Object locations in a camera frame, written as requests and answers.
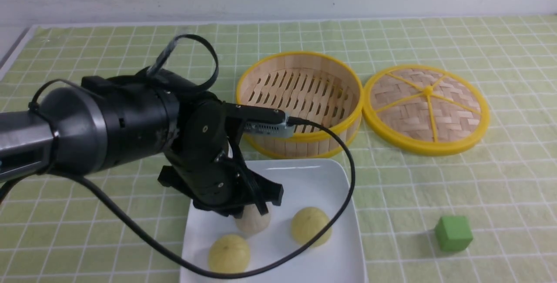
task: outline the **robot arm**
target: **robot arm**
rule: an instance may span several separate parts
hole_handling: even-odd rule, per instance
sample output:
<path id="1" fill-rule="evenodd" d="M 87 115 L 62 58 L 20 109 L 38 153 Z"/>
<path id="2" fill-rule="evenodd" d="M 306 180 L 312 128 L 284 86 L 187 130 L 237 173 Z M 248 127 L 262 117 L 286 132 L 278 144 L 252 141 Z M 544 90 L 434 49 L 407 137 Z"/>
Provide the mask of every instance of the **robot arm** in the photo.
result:
<path id="1" fill-rule="evenodd" d="M 222 102 L 171 71 L 150 74 L 153 67 L 84 77 L 28 111 L 0 114 L 0 182 L 50 170 L 85 176 L 162 152 L 171 166 L 159 182 L 198 209 L 239 218 L 247 204 L 261 214 L 266 202 L 280 206 L 282 185 L 249 170 L 238 144 L 243 132 L 292 136 L 287 114 Z"/>

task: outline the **woven bamboo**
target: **woven bamboo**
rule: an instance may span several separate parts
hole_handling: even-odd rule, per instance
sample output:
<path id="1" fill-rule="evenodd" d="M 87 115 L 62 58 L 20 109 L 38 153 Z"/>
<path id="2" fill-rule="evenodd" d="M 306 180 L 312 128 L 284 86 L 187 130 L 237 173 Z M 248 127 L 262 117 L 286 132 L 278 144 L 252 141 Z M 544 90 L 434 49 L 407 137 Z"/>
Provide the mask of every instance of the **woven bamboo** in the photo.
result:
<path id="1" fill-rule="evenodd" d="M 362 84 L 342 62 L 309 52 L 272 55 L 242 76 L 237 102 L 276 108 L 330 128 L 350 142 L 362 119 Z M 298 126 L 293 138 L 246 136 L 260 152 L 273 158 L 323 158 L 340 152 L 325 132 Z"/>
<path id="2" fill-rule="evenodd" d="M 461 78 L 423 65 L 393 67 L 366 84 L 366 119 L 396 146 L 429 155 L 462 152 L 480 140 L 489 110 Z"/>

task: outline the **green checkered tablecloth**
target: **green checkered tablecloth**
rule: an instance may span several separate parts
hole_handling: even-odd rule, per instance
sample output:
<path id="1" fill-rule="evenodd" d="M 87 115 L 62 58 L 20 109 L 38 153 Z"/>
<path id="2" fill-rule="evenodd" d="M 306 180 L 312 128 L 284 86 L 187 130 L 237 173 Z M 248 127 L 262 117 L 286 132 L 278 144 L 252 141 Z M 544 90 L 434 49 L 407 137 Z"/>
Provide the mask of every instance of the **green checkered tablecloth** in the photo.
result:
<path id="1" fill-rule="evenodd" d="M 557 281 L 557 17 L 466 17 L 182 26 L 33 27 L 6 64 L 0 108 L 24 110 L 47 80 L 134 74 L 185 29 L 214 44 L 221 75 L 213 92 L 234 99 L 253 63 L 279 51 L 317 51 L 362 80 L 419 63 L 470 81 L 491 108 L 485 138 L 463 154 L 401 152 L 362 124 L 350 146 L 370 282 Z M 212 71 L 200 44 L 183 41 L 167 68 L 193 82 Z M 245 155 L 260 159 L 243 144 Z M 334 157 L 347 166 L 342 154 Z M 189 200 L 162 188 L 162 156 L 91 175 L 113 200 L 180 253 Z M 444 214 L 468 217 L 466 251 L 437 248 Z M 81 186 L 54 177 L 20 183 L 0 206 L 0 282 L 177 282 L 178 267 L 124 227 Z"/>

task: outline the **square plate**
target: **square plate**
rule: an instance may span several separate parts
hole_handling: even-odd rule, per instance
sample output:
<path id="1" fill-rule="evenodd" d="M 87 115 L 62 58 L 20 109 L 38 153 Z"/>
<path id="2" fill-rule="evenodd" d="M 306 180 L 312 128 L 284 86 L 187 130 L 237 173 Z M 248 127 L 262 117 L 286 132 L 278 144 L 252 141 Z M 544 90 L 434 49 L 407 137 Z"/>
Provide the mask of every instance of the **square plate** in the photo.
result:
<path id="1" fill-rule="evenodd" d="M 300 247 L 290 236 L 290 222 L 296 212 L 306 206 L 316 206 L 331 218 L 348 192 L 346 172 L 334 160 L 264 160 L 247 162 L 247 166 L 284 187 L 282 205 L 270 206 L 270 225 L 263 232 L 247 237 L 237 229 L 232 217 L 225 218 L 190 206 L 181 254 L 183 259 L 208 269 L 207 255 L 211 245 L 223 235 L 237 233 L 247 240 L 251 250 L 247 270 L 266 266 Z M 181 268 L 180 281 L 222 282 L 184 268 Z M 266 273 L 229 282 L 365 283 L 366 263 L 353 201 L 350 200 L 342 216 L 332 226 L 332 235 L 324 245 L 310 248 Z"/>

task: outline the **green block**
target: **green block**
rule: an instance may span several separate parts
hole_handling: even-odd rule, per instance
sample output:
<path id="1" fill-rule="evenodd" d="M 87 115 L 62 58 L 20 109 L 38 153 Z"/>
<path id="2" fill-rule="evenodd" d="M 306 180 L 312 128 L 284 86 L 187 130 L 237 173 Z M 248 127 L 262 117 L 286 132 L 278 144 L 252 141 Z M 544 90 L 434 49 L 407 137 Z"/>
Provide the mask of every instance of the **green block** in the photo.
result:
<path id="1" fill-rule="evenodd" d="M 435 227 L 435 236 L 442 251 L 463 251 L 473 240 L 465 216 L 444 216 Z"/>

